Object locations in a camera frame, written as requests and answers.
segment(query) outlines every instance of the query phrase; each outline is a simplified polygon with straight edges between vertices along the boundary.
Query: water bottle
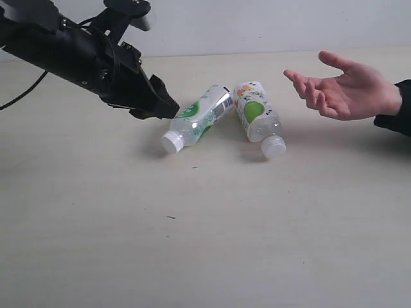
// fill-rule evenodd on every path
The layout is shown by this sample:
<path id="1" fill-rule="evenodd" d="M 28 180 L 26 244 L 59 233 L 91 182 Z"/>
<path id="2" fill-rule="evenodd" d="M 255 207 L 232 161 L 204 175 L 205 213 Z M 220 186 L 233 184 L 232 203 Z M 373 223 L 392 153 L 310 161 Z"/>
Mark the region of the water bottle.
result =
<path id="1" fill-rule="evenodd" d="M 161 143 L 168 153 L 195 145 L 221 118 L 234 108 L 230 90 L 213 85 L 196 103 L 171 121 Z"/>
<path id="2" fill-rule="evenodd" d="M 234 91 L 234 104 L 250 142 L 262 142 L 266 158 L 275 158 L 286 151 L 281 137 L 281 121 L 267 100 L 260 82 L 242 83 Z"/>

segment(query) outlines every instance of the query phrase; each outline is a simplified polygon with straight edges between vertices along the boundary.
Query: hand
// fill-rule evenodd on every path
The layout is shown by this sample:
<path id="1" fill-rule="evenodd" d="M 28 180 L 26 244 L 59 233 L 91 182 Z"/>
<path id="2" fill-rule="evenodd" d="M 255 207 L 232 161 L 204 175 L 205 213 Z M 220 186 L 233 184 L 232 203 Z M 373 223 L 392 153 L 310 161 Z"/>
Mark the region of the hand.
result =
<path id="1" fill-rule="evenodd" d="M 324 117 L 342 121 L 398 114 L 402 104 L 401 93 L 376 69 L 327 51 L 322 51 L 319 59 L 344 73 L 319 79 L 291 70 L 284 72 L 300 97 L 306 100 L 308 108 L 318 110 Z"/>

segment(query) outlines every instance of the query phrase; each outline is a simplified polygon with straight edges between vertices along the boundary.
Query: palm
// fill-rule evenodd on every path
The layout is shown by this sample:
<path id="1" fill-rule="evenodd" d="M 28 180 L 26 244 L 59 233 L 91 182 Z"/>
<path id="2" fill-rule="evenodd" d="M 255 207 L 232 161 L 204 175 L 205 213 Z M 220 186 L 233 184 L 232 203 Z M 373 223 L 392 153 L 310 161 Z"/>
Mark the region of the palm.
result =
<path id="1" fill-rule="evenodd" d="M 384 111 L 386 89 L 391 85 L 372 67 L 345 60 L 331 53 L 320 54 L 325 64 L 337 67 L 344 74 L 334 78 L 308 78 L 293 71 L 285 75 L 307 107 L 322 116 L 339 120 L 365 119 Z"/>

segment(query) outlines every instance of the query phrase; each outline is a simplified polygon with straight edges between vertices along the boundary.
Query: white table surface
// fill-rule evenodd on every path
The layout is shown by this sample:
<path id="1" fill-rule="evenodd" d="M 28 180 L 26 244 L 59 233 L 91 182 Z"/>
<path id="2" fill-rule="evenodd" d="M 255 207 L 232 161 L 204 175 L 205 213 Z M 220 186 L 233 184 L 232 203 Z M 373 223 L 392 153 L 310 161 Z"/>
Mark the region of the white table surface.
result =
<path id="1" fill-rule="evenodd" d="M 411 48 L 341 54 L 392 82 L 411 77 Z M 233 114 L 165 155 L 169 120 L 138 121 L 47 77 L 0 113 L 2 308 L 410 306 L 410 139 L 372 119 L 321 118 L 282 75 L 336 70 L 316 53 L 150 58 L 144 68 L 182 107 L 214 83 L 261 81 L 287 153 L 264 161 Z M 40 73 L 1 64 L 1 101 Z"/>

